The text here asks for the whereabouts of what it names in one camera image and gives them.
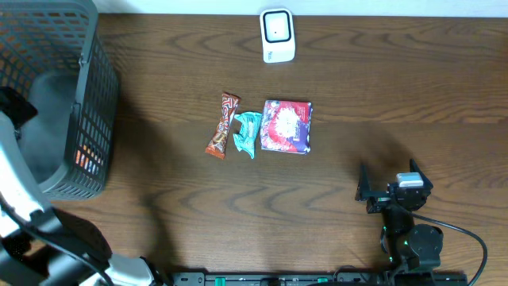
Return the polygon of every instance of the table surface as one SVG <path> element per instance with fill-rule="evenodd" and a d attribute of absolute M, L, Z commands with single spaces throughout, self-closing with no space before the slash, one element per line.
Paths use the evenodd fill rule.
<path fill-rule="evenodd" d="M 508 19 L 295 17 L 297 54 L 262 61 L 258 17 L 101 15 L 121 77 L 114 154 L 97 199 L 56 203 L 114 252 L 166 269 L 333 271 L 388 263 L 381 215 L 354 201 L 413 157 L 435 188 L 420 215 L 482 237 L 481 285 L 508 284 Z M 221 93 L 314 106 L 307 156 L 206 154 Z M 233 124 L 232 132 L 240 124 Z M 471 279 L 482 252 L 444 229 L 442 270 Z"/>

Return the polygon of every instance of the pink and purple package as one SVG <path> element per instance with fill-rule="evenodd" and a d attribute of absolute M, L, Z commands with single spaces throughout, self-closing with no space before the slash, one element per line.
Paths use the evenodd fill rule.
<path fill-rule="evenodd" d="M 312 104 L 267 100 L 261 122 L 261 149 L 307 154 Z"/>

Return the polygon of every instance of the blue candy wrapper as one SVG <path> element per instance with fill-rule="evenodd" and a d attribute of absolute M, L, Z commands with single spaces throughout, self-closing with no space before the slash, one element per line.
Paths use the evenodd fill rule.
<path fill-rule="evenodd" d="M 258 112 L 244 112 L 235 115 L 235 119 L 241 122 L 240 133 L 233 134 L 235 146 L 238 152 L 241 150 L 247 152 L 251 159 L 256 156 L 256 137 L 260 131 L 261 117 L 261 113 Z"/>

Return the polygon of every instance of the white background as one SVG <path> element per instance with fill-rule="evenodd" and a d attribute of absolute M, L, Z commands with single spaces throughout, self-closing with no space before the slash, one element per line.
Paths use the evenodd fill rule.
<path fill-rule="evenodd" d="M 508 17 L 508 0 L 93 0 L 102 13 Z"/>

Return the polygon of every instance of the gray basket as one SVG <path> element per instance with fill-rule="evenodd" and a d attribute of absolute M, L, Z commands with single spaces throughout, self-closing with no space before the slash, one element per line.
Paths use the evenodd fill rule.
<path fill-rule="evenodd" d="M 104 188 L 118 79 L 89 0 L 0 2 L 0 84 L 38 115 L 20 150 L 50 199 L 89 199 Z"/>

